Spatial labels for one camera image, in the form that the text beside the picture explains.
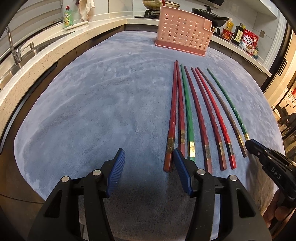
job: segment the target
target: blue fleece blanket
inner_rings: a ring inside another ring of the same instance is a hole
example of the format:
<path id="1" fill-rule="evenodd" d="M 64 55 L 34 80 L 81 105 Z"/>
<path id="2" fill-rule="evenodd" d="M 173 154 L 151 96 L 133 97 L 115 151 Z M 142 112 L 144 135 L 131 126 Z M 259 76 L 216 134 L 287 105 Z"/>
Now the blue fleece blanket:
<path id="1" fill-rule="evenodd" d="M 175 169 L 169 174 L 163 171 L 175 60 L 187 67 L 199 66 L 227 103 L 206 71 L 211 69 L 235 104 L 250 138 L 282 153 L 284 148 L 272 110 L 241 65 L 211 48 L 201 57 L 156 47 L 155 38 L 150 32 L 117 33 L 63 69 L 22 123 L 15 139 L 15 159 L 25 180 L 46 199 L 62 176 L 83 177 L 123 148 L 126 163 L 118 190 L 105 201 L 113 235 L 133 241 L 183 241 L 195 199 L 184 193 Z M 191 77 L 210 141 L 213 174 L 237 175 L 264 210 L 274 185 L 256 160 L 242 157 L 217 101 L 237 161 L 237 168 L 231 170 L 226 158 L 228 168 L 220 171 L 209 115 L 192 73 Z M 191 94 L 190 98 L 196 163 L 204 168 Z M 213 237 L 218 230 L 218 205 L 216 211 Z"/>

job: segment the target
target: gas stove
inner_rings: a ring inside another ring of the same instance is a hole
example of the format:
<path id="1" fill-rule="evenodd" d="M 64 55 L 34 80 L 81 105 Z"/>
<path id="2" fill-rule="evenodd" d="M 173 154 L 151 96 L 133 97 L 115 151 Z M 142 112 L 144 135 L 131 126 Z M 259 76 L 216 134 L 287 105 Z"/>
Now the gas stove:
<path id="1" fill-rule="evenodd" d="M 159 19 L 160 11 L 146 10 L 144 16 L 135 16 L 135 18 Z"/>

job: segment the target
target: pot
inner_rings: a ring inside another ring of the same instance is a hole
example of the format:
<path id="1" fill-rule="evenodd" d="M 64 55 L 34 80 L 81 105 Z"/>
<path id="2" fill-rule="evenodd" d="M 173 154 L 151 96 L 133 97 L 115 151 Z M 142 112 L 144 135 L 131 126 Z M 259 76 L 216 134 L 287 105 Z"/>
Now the pot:
<path id="1" fill-rule="evenodd" d="M 157 3 L 154 0 L 143 0 L 143 4 L 146 8 L 152 11 L 160 11 L 160 7 L 163 5 L 161 2 Z M 170 2 L 170 1 L 165 1 L 165 6 L 172 7 L 172 8 L 179 8 L 180 4 Z"/>
<path id="2" fill-rule="evenodd" d="M 219 17 L 217 14 L 211 12 L 212 8 L 210 6 L 205 5 L 207 10 L 192 8 L 192 12 L 199 16 L 202 16 L 208 20 L 212 21 L 213 27 L 222 27 L 226 21 L 232 21 L 232 18 Z"/>

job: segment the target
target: plate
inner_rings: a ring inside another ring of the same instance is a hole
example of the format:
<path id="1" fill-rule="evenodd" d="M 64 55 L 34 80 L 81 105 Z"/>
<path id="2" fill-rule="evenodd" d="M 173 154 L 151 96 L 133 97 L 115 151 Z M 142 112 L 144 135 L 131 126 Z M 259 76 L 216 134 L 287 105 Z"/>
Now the plate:
<path id="1" fill-rule="evenodd" d="M 71 26 L 68 26 L 66 28 L 63 28 L 62 30 L 66 31 L 66 30 L 69 30 L 69 29 L 73 29 L 73 28 L 77 28 L 79 26 L 82 26 L 82 25 L 85 25 L 87 24 L 89 21 L 84 21 L 84 22 L 80 22 L 80 23 L 76 23 L 76 24 L 73 24 Z"/>

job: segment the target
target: light switch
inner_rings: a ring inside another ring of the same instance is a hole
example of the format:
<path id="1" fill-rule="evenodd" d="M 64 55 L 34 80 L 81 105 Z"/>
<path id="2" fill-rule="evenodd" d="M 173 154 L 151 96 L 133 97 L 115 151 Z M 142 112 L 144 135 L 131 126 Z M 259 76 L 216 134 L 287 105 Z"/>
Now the light switch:
<path id="1" fill-rule="evenodd" d="M 264 38 L 264 36 L 265 36 L 265 32 L 264 32 L 263 30 L 261 30 L 259 36 L 260 36 L 261 38 Z"/>

